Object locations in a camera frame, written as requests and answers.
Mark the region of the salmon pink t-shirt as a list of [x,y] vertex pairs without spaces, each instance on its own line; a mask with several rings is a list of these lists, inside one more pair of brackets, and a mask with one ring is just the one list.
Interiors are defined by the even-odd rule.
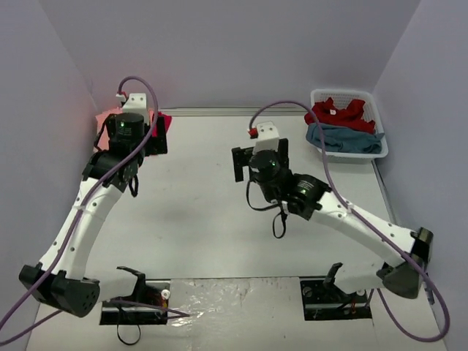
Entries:
[[109,136],[107,134],[107,130],[105,127],[105,119],[110,114],[119,114],[119,113],[121,113],[121,108],[116,107],[110,110],[105,110],[95,116],[95,119],[97,122],[97,135],[99,134],[99,132],[102,132],[102,134],[100,136],[99,142],[94,143],[94,151],[108,150]]

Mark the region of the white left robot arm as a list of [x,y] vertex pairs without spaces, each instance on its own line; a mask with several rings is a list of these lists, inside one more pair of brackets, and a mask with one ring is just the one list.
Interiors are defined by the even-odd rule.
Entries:
[[110,114],[102,125],[108,148],[92,154],[78,195],[59,234],[35,266],[23,266],[20,282],[45,305],[85,317],[103,301],[138,306],[152,289],[144,273],[125,266],[97,278],[86,275],[91,249],[107,215],[125,190],[137,195],[137,173],[148,156],[167,153],[170,117],[146,124],[138,113]]

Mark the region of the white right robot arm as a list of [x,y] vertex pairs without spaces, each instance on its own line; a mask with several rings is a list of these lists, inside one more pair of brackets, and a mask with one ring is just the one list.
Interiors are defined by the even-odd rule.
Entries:
[[[289,168],[289,141],[279,140],[275,150],[233,148],[235,181],[246,180],[259,186],[268,205],[265,211],[278,209],[277,219],[286,222],[289,215],[320,223],[351,238],[377,256],[383,264],[374,274],[352,279],[339,276],[343,264],[334,263],[324,281],[326,297],[343,301],[359,290],[384,287],[407,299],[418,296],[432,253],[434,234],[422,227],[411,230],[340,200],[329,184],[312,175],[294,173]],[[244,178],[244,170],[249,171]]]

